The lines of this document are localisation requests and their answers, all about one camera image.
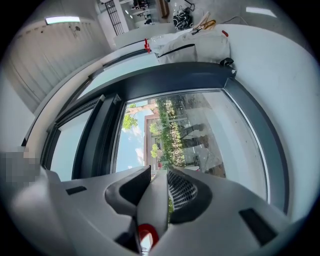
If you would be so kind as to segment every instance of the black cable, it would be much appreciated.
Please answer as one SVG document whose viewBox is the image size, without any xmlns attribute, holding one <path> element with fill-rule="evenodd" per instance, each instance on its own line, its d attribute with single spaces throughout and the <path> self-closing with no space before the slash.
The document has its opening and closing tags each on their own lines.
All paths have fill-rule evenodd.
<svg viewBox="0 0 320 256">
<path fill-rule="evenodd" d="M 207 170 L 207 162 L 208 162 L 208 159 L 209 159 L 209 153 L 210 153 L 210 151 L 208 150 L 208 155 L 206 156 L 206 160 L 205 160 L 205 164 L 204 164 L 204 171 Z"/>
<path fill-rule="evenodd" d="M 190 9 L 191 12 L 193 12 L 195 10 L 195 4 L 189 2 L 188 0 L 184 0 L 184 1 L 186 1 L 190 5 L 190 7 L 188 7 L 188 8 Z"/>
</svg>

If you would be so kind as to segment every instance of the black slot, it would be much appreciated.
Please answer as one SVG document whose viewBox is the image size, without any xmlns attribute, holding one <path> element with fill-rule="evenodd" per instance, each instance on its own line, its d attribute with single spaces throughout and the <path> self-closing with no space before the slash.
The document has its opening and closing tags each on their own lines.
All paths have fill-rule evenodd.
<svg viewBox="0 0 320 256">
<path fill-rule="evenodd" d="M 21 144 L 21 147 L 25 147 L 27 145 L 27 140 L 26 138 L 23 139 L 23 142 Z"/>
<path fill-rule="evenodd" d="M 239 211 L 240 216 L 247 224 L 261 246 L 269 243 L 277 233 L 265 222 L 254 209 Z"/>
<path fill-rule="evenodd" d="M 84 186 L 76 186 L 76 187 L 68 188 L 65 191 L 70 196 L 72 194 L 76 194 L 76 193 L 79 193 L 79 192 L 85 191 L 85 190 L 87 190 L 87 189 Z"/>
<path fill-rule="evenodd" d="M 134 234 L 129 234 L 128 232 L 122 233 L 119 237 L 114 240 L 119 245 L 133 251 L 137 254 L 141 253 L 141 246 L 139 243 L 139 237 L 137 232 Z"/>
<path fill-rule="evenodd" d="M 105 199 L 118 214 L 136 216 L 137 205 L 150 181 L 151 166 L 149 165 L 108 186 Z"/>
</svg>

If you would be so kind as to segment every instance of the window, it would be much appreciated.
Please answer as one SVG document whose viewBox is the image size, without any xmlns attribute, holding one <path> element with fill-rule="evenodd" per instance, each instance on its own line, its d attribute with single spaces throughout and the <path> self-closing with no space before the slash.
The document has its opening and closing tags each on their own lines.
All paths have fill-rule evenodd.
<svg viewBox="0 0 320 256">
<path fill-rule="evenodd" d="M 128 104 L 116 171 L 174 165 L 240 183 L 267 199 L 264 164 L 253 133 L 222 92 L 171 94 Z"/>
<path fill-rule="evenodd" d="M 151 166 L 154 177 L 173 165 L 239 183 L 286 212 L 288 168 L 279 136 L 236 71 L 200 62 L 136 68 L 135 58 L 142 56 L 113 63 L 75 92 L 52 124 L 42 166 L 58 169 L 63 155 L 55 148 L 64 141 L 56 134 L 71 133 L 62 126 L 93 109 L 74 144 L 73 166 L 62 166 L 69 166 L 68 179 L 121 176 L 141 166 Z M 128 63 L 136 67 L 121 76 Z"/>
<path fill-rule="evenodd" d="M 93 89 L 107 83 L 113 79 L 126 75 L 128 73 L 142 70 L 148 67 L 159 65 L 157 57 L 154 54 L 141 54 L 118 62 L 104 69 L 92 82 L 83 90 L 78 97 L 81 98 Z"/>
<path fill-rule="evenodd" d="M 92 109 L 73 118 L 58 128 L 58 140 L 55 145 L 51 170 L 59 175 L 62 182 L 71 181 L 74 159 L 81 134 Z"/>
</svg>

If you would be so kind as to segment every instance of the white wall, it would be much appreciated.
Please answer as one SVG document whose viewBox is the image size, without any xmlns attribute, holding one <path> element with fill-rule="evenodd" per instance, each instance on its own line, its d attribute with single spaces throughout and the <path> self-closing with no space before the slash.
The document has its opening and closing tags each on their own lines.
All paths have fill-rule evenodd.
<svg viewBox="0 0 320 256">
<path fill-rule="evenodd" d="M 0 152 L 16 152 L 35 116 L 0 69 Z"/>
<path fill-rule="evenodd" d="M 289 170 L 289 212 L 305 216 L 320 183 L 320 69 L 301 46 L 258 27 L 218 25 L 229 34 L 236 79 L 271 119 Z"/>
<path fill-rule="evenodd" d="M 115 32 L 114 26 L 112 25 L 109 13 L 105 11 L 99 14 L 98 20 L 111 50 L 115 51 L 117 47 L 114 38 L 117 36 L 117 34 Z"/>
<path fill-rule="evenodd" d="M 126 21 L 122 6 L 121 6 L 119 0 L 113 0 L 113 2 L 114 2 L 114 6 L 115 6 L 115 8 L 117 10 L 117 13 L 118 13 L 118 16 L 119 16 L 123 31 L 126 33 L 126 32 L 129 31 L 129 27 L 127 25 L 127 21 Z"/>
<path fill-rule="evenodd" d="M 99 25 L 96 6 L 94 0 L 45 0 L 30 15 L 25 22 L 26 25 L 34 22 L 43 21 L 44 18 L 54 16 L 78 16 L 95 21 L 94 30 L 99 40 L 104 45 L 106 52 L 110 52 L 106 38 L 103 36 L 102 29 Z"/>
<path fill-rule="evenodd" d="M 131 2 L 121 4 L 122 12 L 123 12 L 126 24 L 128 26 L 128 29 L 134 30 L 136 28 L 135 20 L 134 20 L 135 17 L 132 15 L 132 13 L 134 13 L 136 10 L 132 10 L 131 6 L 133 6 Z"/>
<path fill-rule="evenodd" d="M 2 64 L 32 112 L 69 74 L 106 54 L 94 27 L 92 19 L 52 25 L 42 20 L 24 27 L 12 40 Z"/>
</svg>

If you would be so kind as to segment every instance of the dark gray window frame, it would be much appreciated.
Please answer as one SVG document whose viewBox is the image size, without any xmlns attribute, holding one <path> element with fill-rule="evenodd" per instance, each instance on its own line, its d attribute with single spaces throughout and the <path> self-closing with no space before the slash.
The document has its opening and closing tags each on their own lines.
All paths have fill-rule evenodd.
<svg viewBox="0 0 320 256">
<path fill-rule="evenodd" d="M 279 136 L 263 108 L 236 80 L 236 73 L 237 72 L 231 67 L 214 63 L 183 62 L 158 65 L 108 81 L 79 99 L 73 97 L 65 110 L 59 115 L 60 118 L 61 116 L 70 115 L 101 95 L 105 97 L 117 95 L 119 103 L 115 104 L 116 107 L 113 107 L 112 111 L 108 111 L 108 107 L 106 107 L 104 115 L 101 115 L 99 121 L 91 121 L 95 123 L 95 129 L 97 129 L 97 131 L 99 131 L 100 127 L 98 136 L 102 136 L 102 129 L 104 129 L 108 136 L 107 138 L 104 137 L 104 142 L 99 145 L 97 144 L 97 138 L 95 138 L 96 142 L 92 142 L 90 141 L 91 139 L 88 138 L 89 141 L 86 142 L 85 146 L 79 151 L 77 150 L 74 167 L 85 166 L 86 168 L 91 168 L 91 170 L 86 171 L 86 174 L 80 173 L 76 176 L 72 175 L 72 178 L 88 178 L 112 172 L 112 165 L 114 165 L 115 161 L 112 155 L 116 154 L 113 152 L 117 148 L 118 143 L 117 131 L 119 130 L 123 109 L 127 102 L 186 90 L 221 90 L 235 103 L 240 112 L 245 115 L 249 126 L 253 128 L 253 132 L 260 145 L 260 150 L 263 152 L 265 159 L 264 164 L 268 171 L 271 195 L 270 203 L 287 213 L 289 203 L 289 175 Z M 106 129 L 105 119 L 109 117 L 109 115 L 112 115 L 113 123 L 109 123 Z M 49 135 L 48 140 L 53 140 L 52 136 Z M 44 152 L 49 151 L 47 147 L 48 144 L 46 143 Z M 99 163 L 98 166 L 94 167 L 93 156 L 87 158 L 77 157 L 78 154 L 84 153 L 86 147 L 89 147 L 87 151 L 99 152 L 99 157 L 95 156 L 94 160 Z M 110 162 L 102 160 L 102 155 L 105 156 L 106 154 Z"/>
<path fill-rule="evenodd" d="M 68 113 L 62 113 L 57 116 L 54 120 L 53 124 L 49 128 L 48 136 L 45 140 L 44 147 L 42 150 L 42 154 L 40 157 L 40 164 L 47 170 L 50 170 L 52 158 L 54 156 L 55 148 L 60 136 L 59 128 L 69 122 L 70 120 L 76 118 L 77 116 L 81 115 L 88 110 L 97 108 L 99 106 L 99 98 L 93 99 L 88 103 L 74 109 Z"/>
</svg>

